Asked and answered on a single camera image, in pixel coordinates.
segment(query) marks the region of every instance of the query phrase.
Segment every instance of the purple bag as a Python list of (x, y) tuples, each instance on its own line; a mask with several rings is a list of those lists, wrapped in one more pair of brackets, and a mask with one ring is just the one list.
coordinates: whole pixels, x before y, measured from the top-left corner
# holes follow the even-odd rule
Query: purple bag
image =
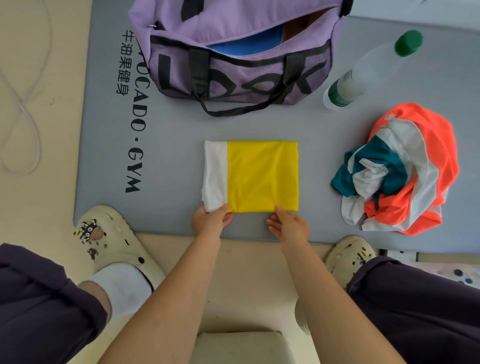
[[(242, 115), (270, 104), (295, 105), (332, 68), (335, 40), (353, 0), (136, 0), (135, 35), (158, 90), (196, 99), (211, 116)], [(208, 46), (283, 24), (282, 43), (229, 56)], [(204, 101), (256, 105), (209, 111)]]

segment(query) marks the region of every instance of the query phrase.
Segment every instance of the beige floor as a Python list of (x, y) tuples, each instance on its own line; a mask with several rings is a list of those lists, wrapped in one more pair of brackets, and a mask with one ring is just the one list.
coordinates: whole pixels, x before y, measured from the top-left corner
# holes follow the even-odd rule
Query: beige floor
[[(91, 0), (45, 0), (53, 27), (53, 48), (45, 74), (28, 104), (42, 141), (38, 169), (17, 178), (0, 172), (0, 243), (23, 245), (65, 266), (79, 282), (92, 264), (72, 235), (79, 130)], [(39, 71), (48, 44), (48, 27), (37, 0), (0, 1), (0, 67), (20, 95)], [(16, 106), (0, 85), (0, 140)], [(24, 119), (5, 150), (12, 168), (33, 155)], [(170, 271), (189, 238), (140, 234), (150, 253)], [(324, 256), (329, 246), (316, 245)], [(479, 264), (478, 257), (421, 255), (422, 260)], [(225, 241), (208, 294), (201, 330), (279, 330), (298, 363), (318, 363), (312, 341), (295, 324), (296, 293), (277, 243)], [(95, 363), (125, 320), (110, 325), (73, 363)]]

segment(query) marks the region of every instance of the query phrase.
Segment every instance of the blue item inside bag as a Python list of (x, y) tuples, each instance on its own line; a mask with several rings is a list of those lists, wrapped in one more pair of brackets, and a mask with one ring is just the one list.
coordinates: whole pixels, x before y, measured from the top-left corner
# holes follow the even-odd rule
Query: blue item inside bag
[(208, 47), (229, 56), (249, 56), (275, 48), (281, 43), (282, 35), (283, 24), (277, 25), (272, 29), (264, 30), (253, 36), (225, 43), (212, 44)]

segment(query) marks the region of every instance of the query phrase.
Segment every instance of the gray mat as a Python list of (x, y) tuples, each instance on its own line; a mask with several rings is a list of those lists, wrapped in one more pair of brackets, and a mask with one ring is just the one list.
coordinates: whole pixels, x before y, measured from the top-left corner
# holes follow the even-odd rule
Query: gray mat
[[(167, 98), (144, 77), (142, 56), (127, 11), (131, 0), (95, 0), (80, 142), (74, 221), (95, 204), (116, 208), (137, 231), (192, 235), (190, 218), (201, 203), (204, 140), (294, 140), (299, 143), (300, 214), (312, 227), (312, 242), (335, 243), (358, 234), (379, 248), (480, 253), (477, 190), (480, 121), (480, 36), (456, 30), (349, 17), (340, 36), (330, 84), (368, 50), (415, 27), (424, 46), (395, 77), (339, 112), (323, 107), (326, 88), (292, 107), (273, 105), (234, 118), (215, 119), (194, 101)], [(127, 95), (117, 94), (122, 43), (133, 44)], [(135, 88), (148, 98), (134, 102)], [(416, 237), (362, 232), (340, 215), (340, 196), (330, 180), (343, 154), (366, 141), (374, 122), (390, 107), (418, 102), (449, 119), (458, 141), (461, 173), (443, 207), (444, 223)], [(134, 104), (146, 115), (132, 124)], [(211, 103), (213, 109), (229, 108)], [(129, 166), (137, 165), (135, 172)], [(128, 185), (134, 177), (139, 182)], [(267, 214), (237, 214), (224, 238), (272, 240)]]

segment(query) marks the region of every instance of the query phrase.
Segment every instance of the purple pants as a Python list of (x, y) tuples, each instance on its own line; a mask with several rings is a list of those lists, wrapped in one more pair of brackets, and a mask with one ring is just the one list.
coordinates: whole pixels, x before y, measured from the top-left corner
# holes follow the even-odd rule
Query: purple pants
[[(479, 362), (480, 290), (378, 257), (362, 266), (347, 292), (408, 364)], [(106, 319), (63, 267), (0, 245), (1, 364), (67, 363)]]

